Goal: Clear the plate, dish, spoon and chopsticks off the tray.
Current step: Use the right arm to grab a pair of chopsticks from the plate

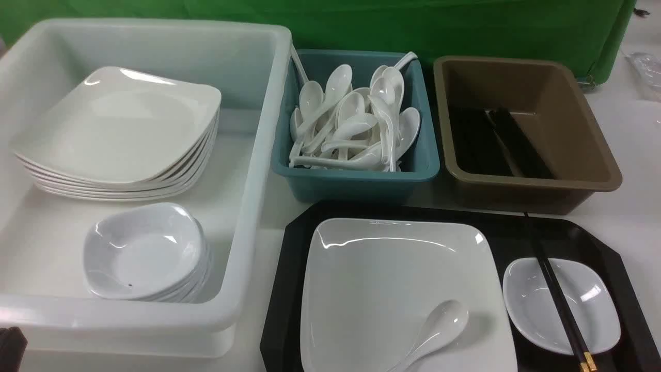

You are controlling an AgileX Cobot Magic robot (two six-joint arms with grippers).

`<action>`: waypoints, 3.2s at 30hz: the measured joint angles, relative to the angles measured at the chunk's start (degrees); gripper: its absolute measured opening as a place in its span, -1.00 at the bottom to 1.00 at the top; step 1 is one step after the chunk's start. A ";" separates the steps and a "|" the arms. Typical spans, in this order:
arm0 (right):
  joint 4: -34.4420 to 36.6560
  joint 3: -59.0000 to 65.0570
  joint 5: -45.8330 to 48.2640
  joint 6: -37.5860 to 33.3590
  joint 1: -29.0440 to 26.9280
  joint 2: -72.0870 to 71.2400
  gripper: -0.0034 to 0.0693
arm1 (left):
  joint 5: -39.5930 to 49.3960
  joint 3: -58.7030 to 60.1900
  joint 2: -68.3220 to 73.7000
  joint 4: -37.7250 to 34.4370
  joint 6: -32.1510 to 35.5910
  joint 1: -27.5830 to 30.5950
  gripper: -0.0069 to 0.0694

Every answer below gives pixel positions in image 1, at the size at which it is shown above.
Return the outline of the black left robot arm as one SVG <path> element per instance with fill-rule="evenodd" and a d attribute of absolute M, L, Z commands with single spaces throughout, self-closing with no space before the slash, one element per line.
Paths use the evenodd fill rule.
<path fill-rule="evenodd" d="M 1 371 L 19 371 L 27 344 L 19 327 L 1 328 Z"/>

